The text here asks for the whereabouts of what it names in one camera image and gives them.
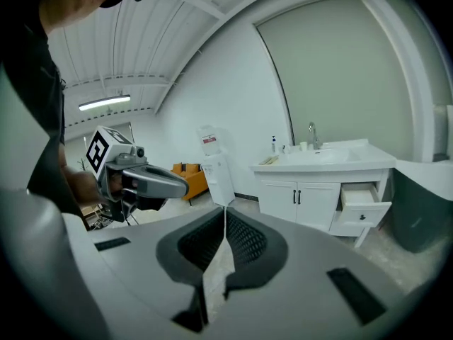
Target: light fixture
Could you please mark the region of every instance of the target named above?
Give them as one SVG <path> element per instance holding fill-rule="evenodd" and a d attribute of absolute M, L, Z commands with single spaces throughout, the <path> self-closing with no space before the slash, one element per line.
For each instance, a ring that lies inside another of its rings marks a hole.
<path fill-rule="evenodd" d="M 130 95 L 103 98 L 103 99 L 99 99 L 97 101 L 83 103 L 83 104 L 79 105 L 79 110 L 86 111 L 86 110 L 90 110 L 90 109 L 96 108 L 96 107 L 111 105 L 111 104 L 119 103 L 119 102 L 127 102 L 127 101 L 130 101 Z"/>

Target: person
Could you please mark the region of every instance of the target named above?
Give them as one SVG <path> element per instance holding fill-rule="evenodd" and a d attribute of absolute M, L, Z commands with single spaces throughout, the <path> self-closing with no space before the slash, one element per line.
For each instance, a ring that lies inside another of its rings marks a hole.
<path fill-rule="evenodd" d="M 63 213 L 78 215 L 81 208 L 103 203 L 91 172 L 68 167 L 64 154 L 64 85 L 47 44 L 56 28 L 75 23 L 100 6 L 122 0 L 22 0 L 21 10 L 8 19 L 8 37 L 2 52 L 4 69 L 16 93 L 49 135 L 30 178 L 28 189 L 53 201 Z M 111 191 L 121 190 L 119 175 L 110 179 Z"/>

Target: floor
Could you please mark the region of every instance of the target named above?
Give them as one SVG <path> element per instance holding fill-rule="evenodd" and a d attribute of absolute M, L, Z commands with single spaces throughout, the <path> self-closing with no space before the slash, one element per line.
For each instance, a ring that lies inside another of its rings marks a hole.
<path fill-rule="evenodd" d="M 181 199 L 169 199 L 160 211 L 136 210 L 134 218 L 139 224 L 144 224 L 215 206 L 209 192 L 192 199 L 192 204 L 193 206 L 190 206 L 187 201 Z M 258 203 L 254 201 L 236 198 L 231 203 L 231 206 L 259 213 Z M 132 218 L 129 219 L 129 222 L 131 225 L 137 225 Z M 106 229 L 121 226 L 127 226 L 127 223 L 114 222 Z M 371 229 L 362 246 L 357 249 L 354 249 L 355 238 L 336 238 L 380 267 L 395 280 L 404 293 L 409 293 L 419 285 L 433 279 L 442 265 L 447 249 L 453 244 L 452 238 L 445 235 L 445 238 L 439 240 L 429 249 L 422 253 L 414 254 L 402 249 L 395 242 L 388 225 L 384 225 L 379 230 L 377 228 Z M 232 272 L 234 272 L 233 256 L 228 242 L 224 239 L 203 276 L 210 322 L 215 320 L 224 304 L 224 280 Z"/>

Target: ceiling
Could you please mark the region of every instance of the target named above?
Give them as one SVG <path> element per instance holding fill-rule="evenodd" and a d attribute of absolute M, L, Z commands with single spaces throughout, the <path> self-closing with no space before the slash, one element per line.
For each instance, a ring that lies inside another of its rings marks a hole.
<path fill-rule="evenodd" d="M 253 1 L 124 0 L 52 32 L 50 52 L 66 82 L 66 127 L 109 115 L 156 111 L 188 54 L 196 53 L 207 33 Z M 81 103 L 120 94 L 129 94 L 131 100 L 79 110 Z"/>

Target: person's arm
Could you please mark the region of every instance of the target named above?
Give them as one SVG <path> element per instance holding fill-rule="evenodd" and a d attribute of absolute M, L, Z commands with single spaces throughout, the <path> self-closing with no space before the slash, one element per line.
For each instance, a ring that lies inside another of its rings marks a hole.
<path fill-rule="evenodd" d="M 99 193 L 96 178 L 89 171 L 77 171 L 67 166 L 66 155 L 64 154 L 63 144 L 59 145 L 58 161 L 64 177 L 67 180 L 72 193 L 81 207 L 88 207 L 105 203 L 105 198 Z M 114 176 L 110 180 L 112 192 L 120 191 L 121 175 Z"/>

